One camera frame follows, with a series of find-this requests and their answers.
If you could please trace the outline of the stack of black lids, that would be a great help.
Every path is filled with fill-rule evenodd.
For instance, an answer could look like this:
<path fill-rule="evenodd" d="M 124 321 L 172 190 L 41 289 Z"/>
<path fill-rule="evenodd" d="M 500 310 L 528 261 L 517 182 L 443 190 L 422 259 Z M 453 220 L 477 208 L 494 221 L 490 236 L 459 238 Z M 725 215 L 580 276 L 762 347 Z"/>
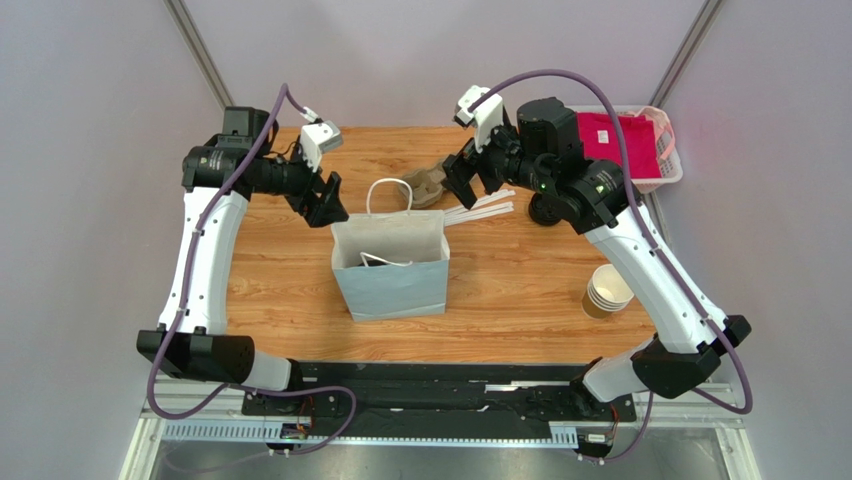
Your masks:
<path fill-rule="evenodd" d="M 544 202 L 543 196 L 539 193 L 535 193 L 531 197 L 527 213 L 534 223 L 544 227 L 552 227 L 562 221 L 552 208 Z"/>

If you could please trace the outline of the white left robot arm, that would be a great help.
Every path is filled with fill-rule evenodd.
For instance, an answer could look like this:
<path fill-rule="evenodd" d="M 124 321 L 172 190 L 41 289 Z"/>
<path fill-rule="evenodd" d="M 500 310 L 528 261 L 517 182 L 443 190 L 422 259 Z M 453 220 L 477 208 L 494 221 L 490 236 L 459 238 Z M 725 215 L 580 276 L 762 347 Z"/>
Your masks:
<path fill-rule="evenodd" d="M 261 352 L 249 336 L 227 334 L 226 296 L 237 233 L 255 194 L 282 196 L 311 228 L 344 222 L 340 176 L 322 176 L 323 154 L 343 143 L 337 126 L 307 114 L 290 158 L 271 159 L 278 132 L 263 129 L 269 114 L 229 107 L 221 132 L 192 148 L 182 162 L 184 224 L 170 296 L 137 351 L 176 379 L 286 391 L 295 361 Z"/>

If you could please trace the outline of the light blue paper bag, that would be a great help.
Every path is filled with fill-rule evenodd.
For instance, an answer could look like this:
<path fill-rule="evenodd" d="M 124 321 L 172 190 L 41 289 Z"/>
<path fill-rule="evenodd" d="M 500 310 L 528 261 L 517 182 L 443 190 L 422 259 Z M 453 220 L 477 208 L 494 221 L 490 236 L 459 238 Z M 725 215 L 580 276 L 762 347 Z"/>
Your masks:
<path fill-rule="evenodd" d="M 375 188 L 393 182 L 405 190 L 406 208 L 375 213 Z M 448 299 L 451 250 L 442 210 L 412 208 L 412 189 L 400 179 L 382 178 L 369 188 L 365 213 L 331 226 L 331 269 L 356 322 L 441 315 Z M 362 260 L 388 265 L 365 267 Z"/>

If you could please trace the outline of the stack of paper cups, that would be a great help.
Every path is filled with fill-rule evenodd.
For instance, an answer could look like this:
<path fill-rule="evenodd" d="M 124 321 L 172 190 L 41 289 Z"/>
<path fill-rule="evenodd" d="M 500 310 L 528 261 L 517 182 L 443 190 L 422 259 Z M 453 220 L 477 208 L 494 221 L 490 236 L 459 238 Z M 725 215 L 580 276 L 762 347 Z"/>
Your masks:
<path fill-rule="evenodd" d="M 615 266 L 599 266 L 587 282 L 581 300 L 583 312 L 592 319 L 604 319 L 624 310 L 635 298 Z"/>

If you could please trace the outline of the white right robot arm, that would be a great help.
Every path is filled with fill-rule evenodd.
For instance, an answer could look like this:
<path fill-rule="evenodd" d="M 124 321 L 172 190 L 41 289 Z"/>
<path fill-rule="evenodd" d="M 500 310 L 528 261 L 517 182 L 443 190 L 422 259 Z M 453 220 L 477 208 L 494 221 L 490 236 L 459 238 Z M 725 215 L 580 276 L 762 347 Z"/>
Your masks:
<path fill-rule="evenodd" d="M 567 222 L 615 267 L 655 326 L 655 334 L 618 356 L 597 359 L 570 384 L 579 409 L 596 410 L 642 391 L 673 399 L 707 380 L 750 334 L 749 322 L 704 297 L 647 223 L 645 205 L 621 166 L 585 155 L 576 113 L 556 98 L 523 104 L 510 117 L 499 96 L 476 88 L 455 108 L 475 132 L 444 161 L 444 185 L 466 207 L 509 184 L 531 190 L 537 222 Z"/>

